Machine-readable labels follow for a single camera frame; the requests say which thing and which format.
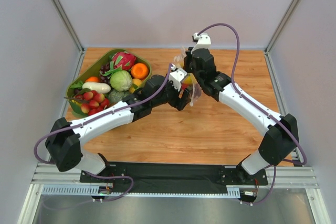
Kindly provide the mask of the fake red cherry bunch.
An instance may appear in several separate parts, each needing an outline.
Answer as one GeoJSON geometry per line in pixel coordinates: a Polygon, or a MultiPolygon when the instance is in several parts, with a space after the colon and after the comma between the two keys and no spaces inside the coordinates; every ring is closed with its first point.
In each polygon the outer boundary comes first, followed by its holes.
{"type": "Polygon", "coordinates": [[[94,115],[110,107],[110,101],[105,94],[90,90],[82,94],[77,93],[72,100],[73,110],[83,116],[94,115]]]}

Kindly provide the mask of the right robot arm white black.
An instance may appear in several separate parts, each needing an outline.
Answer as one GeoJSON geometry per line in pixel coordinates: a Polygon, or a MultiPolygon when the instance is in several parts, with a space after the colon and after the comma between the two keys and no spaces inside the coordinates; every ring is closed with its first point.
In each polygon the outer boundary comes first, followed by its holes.
{"type": "Polygon", "coordinates": [[[242,182],[269,166],[277,166],[297,147],[296,118],[268,109],[244,92],[231,77],[217,70],[208,49],[189,47],[183,68],[192,73],[201,91],[230,107],[250,122],[262,136],[260,146],[237,165],[237,176],[242,182]]]}

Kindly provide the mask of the fake white radish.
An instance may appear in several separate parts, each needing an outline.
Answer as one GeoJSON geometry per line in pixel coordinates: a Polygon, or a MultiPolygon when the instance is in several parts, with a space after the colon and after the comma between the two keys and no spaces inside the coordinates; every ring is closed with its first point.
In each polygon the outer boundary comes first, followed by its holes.
{"type": "Polygon", "coordinates": [[[107,94],[111,91],[111,87],[106,83],[100,82],[85,82],[82,89],[95,90],[98,93],[107,94]]]}

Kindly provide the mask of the fake red apple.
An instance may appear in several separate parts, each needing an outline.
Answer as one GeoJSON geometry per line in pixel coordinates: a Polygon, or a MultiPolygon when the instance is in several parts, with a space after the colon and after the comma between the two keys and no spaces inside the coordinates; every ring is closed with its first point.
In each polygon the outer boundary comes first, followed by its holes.
{"type": "Polygon", "coordinates": [[[186,88],[188,88],[190,86],[191,86],[190,84],[183,83],[182,86],[181,86],[181,89],[185,90],[186,88]]]}

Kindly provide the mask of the fake yellow fruit in bin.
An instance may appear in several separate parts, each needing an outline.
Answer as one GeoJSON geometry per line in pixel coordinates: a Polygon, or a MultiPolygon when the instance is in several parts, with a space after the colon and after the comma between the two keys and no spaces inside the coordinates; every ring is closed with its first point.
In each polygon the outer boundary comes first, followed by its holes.
{"type": "Polygon", "coordinates": [[[137,78],[132,79],[132,86],[130,90],[135,91],[136,89],[140,87],[141,84],[142,84],[142,80],[137,79],[137,78]]]}

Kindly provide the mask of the fake orange persimmon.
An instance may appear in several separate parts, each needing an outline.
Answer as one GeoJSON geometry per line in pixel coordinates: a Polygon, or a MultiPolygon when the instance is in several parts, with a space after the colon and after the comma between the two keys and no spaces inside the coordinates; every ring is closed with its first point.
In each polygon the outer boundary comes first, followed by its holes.
{"type": "Polygon", "coordinates": [[[149,67],[144,63],[136,63],[131,69],[131,76],[143,80],[149,75],[149,67]]]}

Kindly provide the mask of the clear zip top bag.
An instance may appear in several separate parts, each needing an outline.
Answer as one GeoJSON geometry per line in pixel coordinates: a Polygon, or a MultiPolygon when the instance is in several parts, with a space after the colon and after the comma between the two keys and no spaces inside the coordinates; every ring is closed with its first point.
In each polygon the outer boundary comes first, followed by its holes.
{"type": "MultiPolygon", "coordinates": [[[[184,69],[184,60],[186,59],[186,50],[184,47],[180,48],[180,54],[175,56],[173,58],[173,64],[177,67],[177,68],[182,68],[184,69]]],[[[202,94],[202,90],[200,85],[198,84],[198,82],[196,82],[195,84],[192,84],[190,86],[192,88],[192,95],[191,95],[191,102],[189,103],[189,106],[193,106],[196,101],[199,99],[199,97],[202,94]]]]}

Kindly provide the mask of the fake yellow lemon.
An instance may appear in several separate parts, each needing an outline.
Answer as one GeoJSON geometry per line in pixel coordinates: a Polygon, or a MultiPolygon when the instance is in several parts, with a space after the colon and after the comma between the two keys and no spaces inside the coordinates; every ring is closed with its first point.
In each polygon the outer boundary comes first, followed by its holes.
{"type": "Polygon", "coordinates": [[[187,77],[183,80],[183,84],[192,85],[195,84],[197,81],[192,73],[188,74],[187,77]]]}

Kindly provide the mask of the olive green plastic bin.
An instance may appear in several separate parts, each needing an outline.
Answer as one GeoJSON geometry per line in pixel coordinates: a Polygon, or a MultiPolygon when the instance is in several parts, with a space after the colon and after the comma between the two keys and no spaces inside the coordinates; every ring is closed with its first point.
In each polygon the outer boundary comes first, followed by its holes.
{"type": "Polygon", "coordinates": [[[127,49],[112,49],[69,85],[66,99],[73,115],[85,118],[143,87],[151,75],[146,59],[127,49]]]}

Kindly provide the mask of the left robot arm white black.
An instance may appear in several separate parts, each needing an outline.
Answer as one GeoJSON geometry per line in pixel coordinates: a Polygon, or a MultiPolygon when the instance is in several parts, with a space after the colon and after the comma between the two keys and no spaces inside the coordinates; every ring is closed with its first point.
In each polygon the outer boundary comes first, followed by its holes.
{"type": "Polygon", "coordinates": [[[109,163],[102,154],[86,151],[83,145],[109,130],[150,115],[154,107],[167,103],[181,111],[190,103],[192,93],[192,86],[155,75],[144,87],[108,109],[71,122],[58,119],[45,147],[60,172],[75,168],[98,175],[109,163]]]}

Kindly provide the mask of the fake small orange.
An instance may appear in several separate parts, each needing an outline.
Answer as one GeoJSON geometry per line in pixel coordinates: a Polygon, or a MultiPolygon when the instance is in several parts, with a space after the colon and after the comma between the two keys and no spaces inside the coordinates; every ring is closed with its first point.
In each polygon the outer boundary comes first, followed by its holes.
{"type": "Polygon", "coordinates": [[[95,77],[95,76],[92,76],[90,78],[88,78],[85,83],[87,82],[95,82],[95,83],[99,83],[100,82],[100,79],[98,77],[95,77]]]}

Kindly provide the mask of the black base mat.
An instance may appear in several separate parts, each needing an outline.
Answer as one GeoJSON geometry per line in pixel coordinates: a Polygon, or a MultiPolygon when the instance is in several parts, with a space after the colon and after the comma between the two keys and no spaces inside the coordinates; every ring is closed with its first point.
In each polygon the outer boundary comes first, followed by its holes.
{"type": "Polygon", "coordinates": [[[224,165],[110,163],[100,176],[130,176],[132,193],[222,194],[228,185],[268,185],[266,171],[249,175],[242,168],[224,165]]]}

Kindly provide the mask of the fake pink dragon fruit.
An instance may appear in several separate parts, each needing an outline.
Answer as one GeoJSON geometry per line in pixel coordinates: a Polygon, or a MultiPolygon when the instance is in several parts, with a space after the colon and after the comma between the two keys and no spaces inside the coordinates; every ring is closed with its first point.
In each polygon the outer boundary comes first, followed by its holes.
{"type": "Polygon", "coordinates": [[[136,56],[129,52],[121,51],[115,53],[110,61],[113,63],[113,69],[130,70],[136,62],[136,56]]]}

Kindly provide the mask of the fake broccoli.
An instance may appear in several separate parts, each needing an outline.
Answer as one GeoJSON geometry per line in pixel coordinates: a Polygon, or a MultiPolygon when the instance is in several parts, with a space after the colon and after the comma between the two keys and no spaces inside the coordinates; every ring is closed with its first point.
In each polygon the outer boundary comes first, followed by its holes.
{"type": "Polygon", "coordinates": [[[107,98],[111,104],[114,104],[122,101],[123,98],[127,97],[128,95],[130,95],[129,91],[117,91],[113,89],[108,93],[107,98]]]}

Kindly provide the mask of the fake dark grapes in bin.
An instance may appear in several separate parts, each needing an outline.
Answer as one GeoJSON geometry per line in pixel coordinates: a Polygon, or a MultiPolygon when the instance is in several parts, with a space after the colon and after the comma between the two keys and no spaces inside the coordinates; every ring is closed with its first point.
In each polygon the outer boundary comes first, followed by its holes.
{"type": "Polygon", "coordinates": [[[98,78],[101,83],[110,84],[111,74],[106,75],[110,71],[110,62],[102,65],[99,70],[98,78]]]}

